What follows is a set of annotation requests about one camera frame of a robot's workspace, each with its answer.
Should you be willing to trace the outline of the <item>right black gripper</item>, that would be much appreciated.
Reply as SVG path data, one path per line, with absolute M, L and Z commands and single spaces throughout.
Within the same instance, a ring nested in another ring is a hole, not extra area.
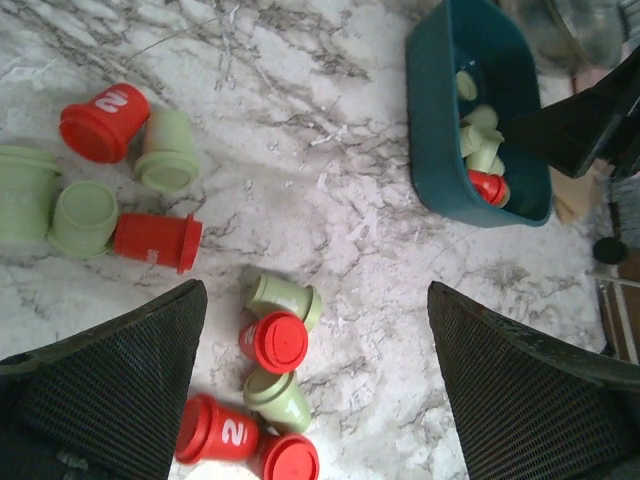
M 507 138 L 562 174 L 583 176 L 595 160 L 614 167 L 610 178 L 639 172 L 639 51 L 594 86 L 507 121 Z

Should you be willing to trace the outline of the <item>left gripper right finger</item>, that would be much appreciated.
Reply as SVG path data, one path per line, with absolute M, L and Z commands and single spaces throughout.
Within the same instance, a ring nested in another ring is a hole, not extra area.
M 472 479 L 636 479 L 639 368 L 434 282 L 428 316 Z

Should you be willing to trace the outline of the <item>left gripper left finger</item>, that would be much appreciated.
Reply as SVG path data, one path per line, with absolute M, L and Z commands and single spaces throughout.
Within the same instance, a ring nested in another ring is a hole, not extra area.
M 200 280 L 1 362 L 4 479 L 165 479 L 207 309 Z

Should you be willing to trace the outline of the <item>teal plastic storage basket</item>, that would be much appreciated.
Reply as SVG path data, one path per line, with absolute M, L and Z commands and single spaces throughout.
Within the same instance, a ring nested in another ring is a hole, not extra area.
M 454 78 L 461 70 L 478 87 L 474 101 L 457 97 Z M 545 224 L 549 168 L 504 133 L 507 121 L 541 107 L 534 60 L 516 25 L 490 1 L 442 1 L 407 39 L 406 80 L 411 176 L 422 203 L 477 227 Z M 496 111 L 496 130 L 461 123 L 482 104 Z M 503 177 L 508 203 L 488 204 L 469 170 Z

